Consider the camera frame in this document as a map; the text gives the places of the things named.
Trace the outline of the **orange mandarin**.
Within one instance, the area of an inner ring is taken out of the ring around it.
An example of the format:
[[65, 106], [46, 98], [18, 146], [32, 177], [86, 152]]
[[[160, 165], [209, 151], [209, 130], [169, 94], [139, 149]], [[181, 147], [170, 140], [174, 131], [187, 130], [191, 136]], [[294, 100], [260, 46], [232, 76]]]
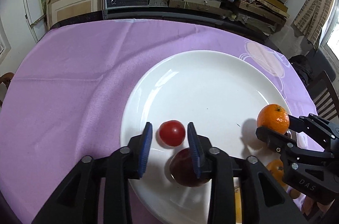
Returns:
[[288, 185], [282, 181], [282, 178], [284, 175], [284, 168], [283, 168], [283, 162], [280, 159], [276, 159], [276, 160], [269, 162], [266, 165], [266, 168], [284, 189], [288, 188]]
[[280, 134], [285, 134], [289, 125], [289, 115], [286, 110], [278, 104], [266, 105], [257, 117], [258, 127], [265, 127]]

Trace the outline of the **small red tomato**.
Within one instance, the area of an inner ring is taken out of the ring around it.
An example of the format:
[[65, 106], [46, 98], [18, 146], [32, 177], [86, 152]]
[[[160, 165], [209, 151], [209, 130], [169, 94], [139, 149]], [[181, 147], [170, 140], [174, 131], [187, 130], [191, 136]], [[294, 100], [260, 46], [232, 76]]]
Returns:
[[180, 146], [185, 140], [186, 130], [183, 124], [177, 120], [162, 123], [158, 130], [159, 137], [165, 145]]

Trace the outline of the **dark red plum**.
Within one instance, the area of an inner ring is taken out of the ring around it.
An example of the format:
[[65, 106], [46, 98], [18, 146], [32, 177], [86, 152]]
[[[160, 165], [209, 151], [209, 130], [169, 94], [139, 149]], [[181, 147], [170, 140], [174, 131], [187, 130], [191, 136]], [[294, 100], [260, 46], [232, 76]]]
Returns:
[[172, 178], [185, 187], [200, 187], [210, 181], [209, 179], [197, 178], [189, 148], [180, 150], [172, 158], [169, 168]]

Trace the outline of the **checkered curtain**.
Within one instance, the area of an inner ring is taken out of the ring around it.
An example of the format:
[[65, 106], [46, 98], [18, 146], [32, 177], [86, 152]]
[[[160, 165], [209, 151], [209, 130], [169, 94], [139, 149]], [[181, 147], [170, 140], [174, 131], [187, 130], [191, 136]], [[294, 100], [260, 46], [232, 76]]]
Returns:
[[313, 45], [320, 44], [325, 21], [330, 15], [334, 0], [306, 0], [293, 21], [297, 30]]

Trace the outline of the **framed picture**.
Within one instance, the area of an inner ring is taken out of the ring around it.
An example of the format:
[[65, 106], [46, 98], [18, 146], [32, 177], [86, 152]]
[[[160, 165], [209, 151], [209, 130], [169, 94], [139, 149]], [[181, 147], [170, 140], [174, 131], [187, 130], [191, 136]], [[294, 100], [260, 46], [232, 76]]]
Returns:
[[48, 0], [47, 28], [50, 30], [59, 21], [104, 10], [104, 7], [104, 0]]

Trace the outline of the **brown wooden chair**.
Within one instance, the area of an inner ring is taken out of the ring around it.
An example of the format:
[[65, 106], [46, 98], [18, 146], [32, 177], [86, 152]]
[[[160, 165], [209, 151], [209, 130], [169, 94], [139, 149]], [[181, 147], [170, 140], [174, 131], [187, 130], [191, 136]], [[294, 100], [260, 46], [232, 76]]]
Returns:
[[6, 87], [6, 89], [8, 89], [13, 77], [14, 77], [14, 73], [7, 72], [7, 73], [1, 75], [0, 83], [3, 83]]

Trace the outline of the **purple tablecloth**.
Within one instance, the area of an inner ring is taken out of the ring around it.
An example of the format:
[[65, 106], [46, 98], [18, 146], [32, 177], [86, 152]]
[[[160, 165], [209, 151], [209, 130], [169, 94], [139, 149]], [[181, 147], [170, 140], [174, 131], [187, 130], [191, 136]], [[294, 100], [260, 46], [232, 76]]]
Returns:
[[143, 74], [190, 50], [244, 59], [274, 83], [293, 115], [316, 111], [282, 54], [230, 32], [164, 20], [53, 29], [21, 63], [1, 109], [1, 192], [22, 223], [31, 223], [84, 155], [118, 148], [125, 104]]

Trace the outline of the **dark wooden chair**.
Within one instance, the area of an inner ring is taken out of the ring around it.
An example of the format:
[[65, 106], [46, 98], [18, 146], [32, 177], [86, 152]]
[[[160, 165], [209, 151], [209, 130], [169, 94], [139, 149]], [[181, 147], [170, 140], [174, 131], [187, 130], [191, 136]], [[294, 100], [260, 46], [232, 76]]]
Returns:
[[338, 95], [325, 70], [320, 72], [306, 89], [320, 117], [328, 121], [338, 119]]

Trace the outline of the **white oval plate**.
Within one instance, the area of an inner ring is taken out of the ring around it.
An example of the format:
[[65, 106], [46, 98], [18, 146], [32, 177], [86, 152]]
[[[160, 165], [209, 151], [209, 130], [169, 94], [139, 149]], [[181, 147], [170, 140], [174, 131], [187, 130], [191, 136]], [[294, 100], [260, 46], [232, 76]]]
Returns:
[[145, 174], [131, 186], [143, 205], [163, 223], [206, 223], [211, 183], [184, 187], [171, 176], [169, 162], [179, 148], [158, 137], [160, 125], [192, 122], [196, 132], [228, 155], [256, 156], [263, 164], [277, 158], [255, 131], [260, 110], [287, 103], [274, 84], [251, 64], [216, 51], [189, 51], [171, 56], [151, 68], [136, 84], [126, 103], [120, 142], [153, 126]]

